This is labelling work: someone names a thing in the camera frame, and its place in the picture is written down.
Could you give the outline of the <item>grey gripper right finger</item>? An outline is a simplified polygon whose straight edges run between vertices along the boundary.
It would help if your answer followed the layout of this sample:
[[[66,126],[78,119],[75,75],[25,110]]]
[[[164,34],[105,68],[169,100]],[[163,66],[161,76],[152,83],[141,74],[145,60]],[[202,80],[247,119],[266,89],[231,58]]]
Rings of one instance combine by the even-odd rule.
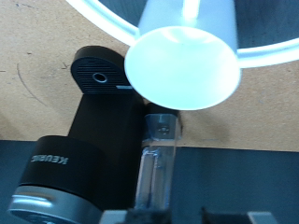
[[[271,212],[216,213],[202,208],[202,224],[278,224]]]

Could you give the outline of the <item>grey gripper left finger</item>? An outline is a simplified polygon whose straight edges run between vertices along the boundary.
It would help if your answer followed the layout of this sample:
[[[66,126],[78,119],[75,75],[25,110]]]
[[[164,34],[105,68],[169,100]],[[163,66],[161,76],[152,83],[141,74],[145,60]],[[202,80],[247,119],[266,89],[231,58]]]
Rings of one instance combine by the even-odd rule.
[[[99,224],[171,224],[168,210],[106,210]]]

